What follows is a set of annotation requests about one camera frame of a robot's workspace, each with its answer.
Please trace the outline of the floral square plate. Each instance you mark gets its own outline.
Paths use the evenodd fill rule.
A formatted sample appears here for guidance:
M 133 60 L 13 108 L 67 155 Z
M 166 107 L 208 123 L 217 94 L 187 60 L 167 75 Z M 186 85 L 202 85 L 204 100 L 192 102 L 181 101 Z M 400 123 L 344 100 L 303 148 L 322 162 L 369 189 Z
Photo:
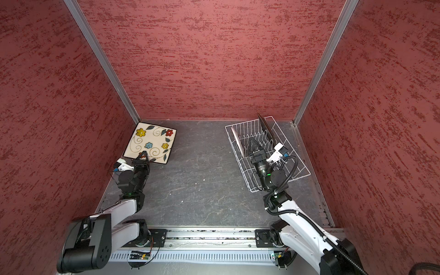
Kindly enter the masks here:
M 138 123 L 123 156 L 136 159 L 145 151 L 150 162 L 166 165 L 170 158 L 176 134 L 176 129 Z

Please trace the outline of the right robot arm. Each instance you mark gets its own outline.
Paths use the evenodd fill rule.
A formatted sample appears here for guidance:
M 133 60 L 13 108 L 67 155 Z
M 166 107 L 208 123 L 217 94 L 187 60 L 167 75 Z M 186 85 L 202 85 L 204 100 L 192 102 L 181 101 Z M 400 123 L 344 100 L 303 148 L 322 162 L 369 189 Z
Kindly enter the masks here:
M 273 230 L 274 243 L 291 248 L 319 275 L 365 275 L 354 245 L 324 230 L 286 192 L 289 180 L 297 171 L 299 158 L 287 155 L 281 143 L 269 157 L 253 137 L 249 139 L 247 150 L 262 188 L 267 191 L 265 210 L 280 218 L 280 228 Z

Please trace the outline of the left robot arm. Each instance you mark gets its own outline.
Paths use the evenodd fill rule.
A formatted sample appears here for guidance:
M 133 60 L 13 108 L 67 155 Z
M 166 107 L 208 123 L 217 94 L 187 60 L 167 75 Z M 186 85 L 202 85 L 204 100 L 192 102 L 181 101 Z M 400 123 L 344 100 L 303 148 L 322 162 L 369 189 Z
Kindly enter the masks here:
M 101 269 L 113 252 L 129 243 L 140 248 L 153 246 L 146 221 L 128 220 L 144 204 L 143 189 L 150 173 L 147 152 L 139 153 L 130 164 L 118 159 L 114 169 L 119 174 L 119 200 L 105 210 L 71 222 L 57 261 L 59 274 Z

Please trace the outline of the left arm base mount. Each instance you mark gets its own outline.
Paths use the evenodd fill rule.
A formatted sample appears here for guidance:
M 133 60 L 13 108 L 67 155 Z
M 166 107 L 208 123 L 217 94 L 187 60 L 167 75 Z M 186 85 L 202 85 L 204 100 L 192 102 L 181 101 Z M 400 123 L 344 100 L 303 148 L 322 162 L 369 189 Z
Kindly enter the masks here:
M 167 229 L 150 229 L 148 236 L 140 236 L 125 244 L 124 248 L 162 248 L 165 246 Z

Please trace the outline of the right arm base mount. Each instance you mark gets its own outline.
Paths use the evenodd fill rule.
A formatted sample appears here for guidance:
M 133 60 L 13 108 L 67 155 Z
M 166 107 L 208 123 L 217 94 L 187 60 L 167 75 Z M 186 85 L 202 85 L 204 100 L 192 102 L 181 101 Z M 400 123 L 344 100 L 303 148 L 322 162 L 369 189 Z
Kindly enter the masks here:
M 275 229 L 256 229 L 256 246 L 258 248 L 284 248 L 280 231 Z

